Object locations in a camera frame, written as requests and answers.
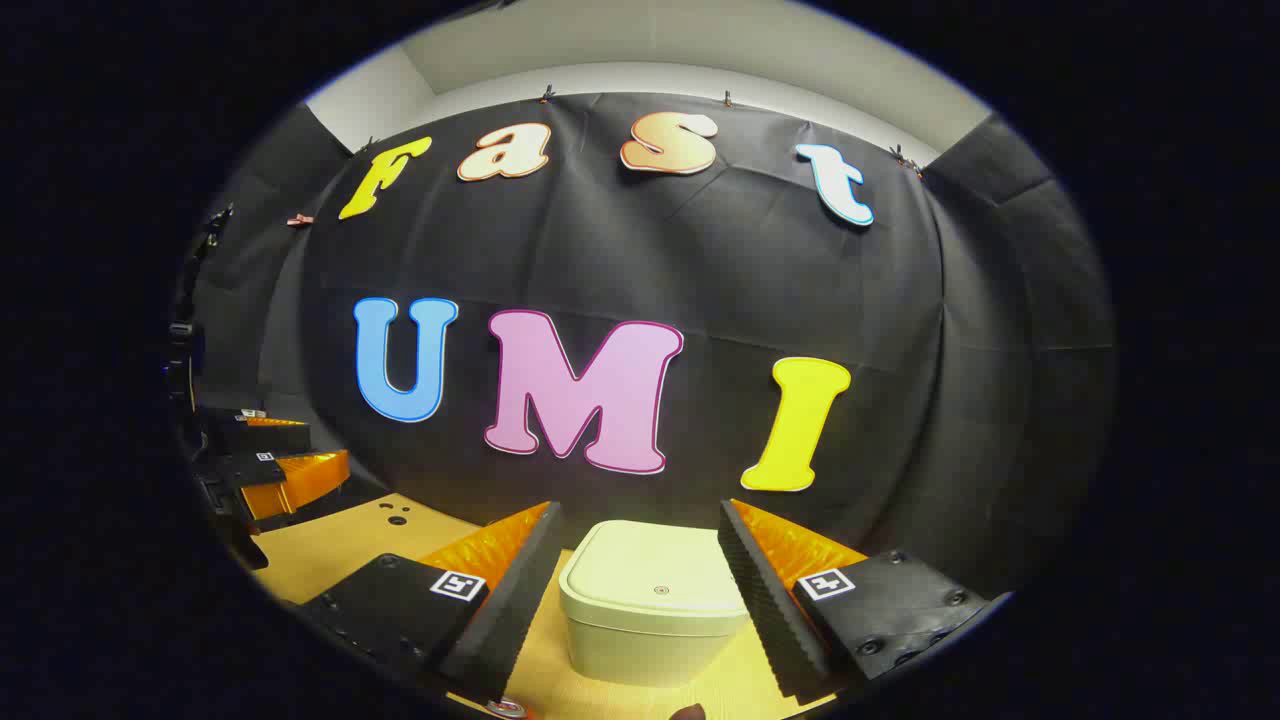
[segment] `container lid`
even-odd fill
[[[602,628],[719,637],[746,621],[716,530],[600,523],[564,565],[559,585],[564,614]]]

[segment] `yellow letter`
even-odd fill
[[[707,115],[645,115],[631,126],[631,137],[635,140],[622,145],[622,164],[632,170],[681,176],[705,170],[716,161],[716,146],[703,138],[712,137],[718,131]]]
[[[543,123],[522,123],[495,129],[476,141],[476,150],[458,165],[458,178],[474,182],[498,173],[504,178],[522,178],[538,172],[549,158],[543,155],[552,128]]]
[[[410,158],[417,158],[426,149],[431,146],[431,138],[424,137],[422,140],[415,140],[408,145],[401,145],[399,147],[392,147],[384,152],[379,152],[374,158],[374,167],[369,169],[369,174],[365,179],[360,182],[360,187],[356,188],[356,195],[351,197],[351,202],[338,213],[339,220],[346,220],[352,215],[358,215],[361,213],[369,211],[378,202],[374,197],[374,191],[387,190],[396,182],[399,177],[401,170],[408,164]]]
[[[813,451],[836,396],[849,389],[849,370],[817,357],[783,357],[773,364],[782,387],[778,415],[760,461],[742,473],[742,487],[795,492],[813,484]]]

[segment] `letter u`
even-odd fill
[[[420,423],[435,414],[444,395],[444,329],[458,316],[458,306],[439,297],[410,305],[408,316],[417,323],[417,380],[410,391],[387,379],[388,328],[398,311],[385,297],[356,302],[356,382],[365,402],[380,415]]]

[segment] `blue letter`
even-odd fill
[[[854,188],[849,184],[849,181],[863,184],[863,173],[845,163],[840,150],[829,145],[796,145],[796,152],[813,164],[818,196],[832,213],[855,225],[872,224],[872,209],[854,199]]]
[[[356,382],[365,402],[379,414],[401,423],[419,423],[440,406],[444,386],[444,328],[458,316],[458,306],[439,297],[410,305],[417,323],[417,384],[404,392],[387,379],[387,328],[398,307],[385,297],[366,297],[356,304]]]

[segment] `orange letter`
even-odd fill
[[[356,188],[356,195],[351,197],[351,202],[338,213],[339,220],[346,220],[352,215],[358,215],[361,213],[369,211],[378,202],[374,197],[374,191],[387,190],[396,182],[399,177],[401,170],[408,164],[410,158],[417,158],[426,149],[431,146],[431,138],[424,137],[422,140],[415,140],[407,145],[401,145],[399,147],[392,147],[384,152],[379,152],[374,158],[374,167],[369,169],[369,174],[365,179],[360,181],[360,187]]]
[[[718,131],[707,115],[652,113],[631,126],[635,140],[622,145],[622,164],[631,170],[691,176],[716,161],[716,146],[703,138]]]
[[[504,178],[534,174],[549,158],[543,155],[552,128],[541,123],[522,123],[495,129],[476,142],[476,150],[458,165],[458,178],[474,182],[502,173]]]

